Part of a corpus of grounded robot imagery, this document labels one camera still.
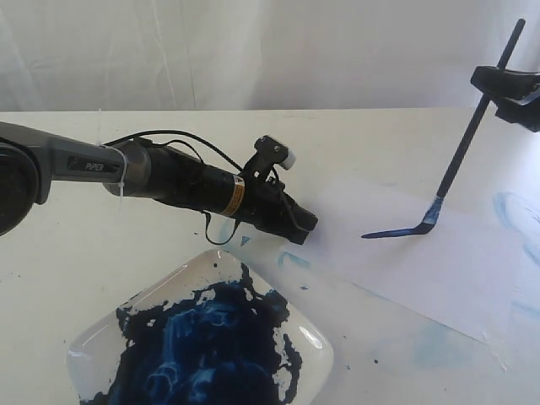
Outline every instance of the paint splatter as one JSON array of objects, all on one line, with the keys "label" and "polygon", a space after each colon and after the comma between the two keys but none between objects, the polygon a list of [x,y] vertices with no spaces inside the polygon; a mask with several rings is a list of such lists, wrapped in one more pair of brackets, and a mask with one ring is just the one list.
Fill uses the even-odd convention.
[{"label": "paint splatter", "polygon": [[243,245],[245,245],[247,242],[249,242],[251,240],[250,237],[248,236],[242,236],[242,240],[240,242],[240,247],[242,247]]},{"label": "paint splatter", "polygon": [[[169,309],[165,303],[141,311],[118,308],[116,317],[127,347],[116,379],[108,393],[99,392],[81,403],[291,403],[302,358],[287,334],[276,337],[289,317],[287,300],[275,290],[257,293],[244,264],[240,280],[193,293],[193,299]],[[202,300],[208,293],[213,298]],[[276,351],[276,339],[282,342],[281,353]],[[274,381],[278,372],[290,376],[284,392]]]}]

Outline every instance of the yellow label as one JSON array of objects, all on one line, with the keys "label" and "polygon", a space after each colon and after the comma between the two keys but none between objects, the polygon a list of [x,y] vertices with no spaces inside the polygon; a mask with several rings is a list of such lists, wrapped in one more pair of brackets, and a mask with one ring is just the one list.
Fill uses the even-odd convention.
[{"label": "yellow label", "polygon": [[230,198],[229,205],[221,213],[221,215],[224,215],[225,217],[234,215],[238,208],[240,208],[242,200],[244,199],[244,193],[246,191],[244,179],[237,175],[233,175],[233,177],[235,178],[235,189],[233,190],[233,195]]}]

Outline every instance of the white wall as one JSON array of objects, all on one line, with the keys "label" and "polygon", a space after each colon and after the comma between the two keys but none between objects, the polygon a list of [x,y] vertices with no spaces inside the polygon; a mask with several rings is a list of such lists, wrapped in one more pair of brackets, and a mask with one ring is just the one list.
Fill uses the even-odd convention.
[{"label": "white wall", "polygon": [[0,0],[0,110],[471,105],[538,0]]}]

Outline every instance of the black robotic arm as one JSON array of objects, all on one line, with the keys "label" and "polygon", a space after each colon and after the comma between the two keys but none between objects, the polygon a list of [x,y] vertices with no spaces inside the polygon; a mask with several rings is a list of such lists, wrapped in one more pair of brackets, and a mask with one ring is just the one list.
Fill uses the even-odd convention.
[{"label": "black robotic arm", "polygon": [[316,216],[284,192],[273,166],[289,169],[294,156],[276,140],[259,138],[255,155],[243,169],[238,166],[236,175],[206,165],[198,154],[184,154],[171,143],[142,138],[155,133],[197,138],[182,131],[149,131],[111,146],[95,146],[0,122],[0,235],[15,227],[34,203],[46,201],[52,181],[100,182],[117,196],[153,198],[203,212],[207,218],[220,213],[297,244],[315,228]]}]

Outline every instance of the white table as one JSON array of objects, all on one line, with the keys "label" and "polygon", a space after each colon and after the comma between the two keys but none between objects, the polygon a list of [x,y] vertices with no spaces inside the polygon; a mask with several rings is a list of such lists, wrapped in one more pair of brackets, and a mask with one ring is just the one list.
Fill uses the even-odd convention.
[{"label": "white table", "polygon": [[[295,151],[296,166],[282,180],[294,198],[309,205],[317,187],[344,172],[431,199],[471,114],[470,109],[43,112],[2,113],[0,121],[91,143],[143,129],[183,129],[241,163],[252,155],[257,137],[270,134]],[[199,150],[208,163],[228,167]],[[539,157],[540,135],[495,119],[490,111],[446,206],[497,223],[492,203],[497,192],[540,202]],[[411,225],[419,220],[411,219]],[[119,212],[119,200],[101,185],[53,183],[48,202],[0,238],[1,402],[77,403],[64,364],[70,341],[211,248],[203,223],[198,213],[151,200],[123,199]],[[213,223],[215,235],[222,224],[223,219]],[[242,225],[228,250],[303,311],[334,347],[334,370],[315,403],[538,402],[540,308],[512,312],[509,337],[497,353],[510,365],[504,371],[492,353],[496,343],[488,348],[327,278],[324,269],[287,260],[279,265],[281,240],[261,235],[240,248],[247,227]],[[301,290],[302,284],[310,289]]]}]

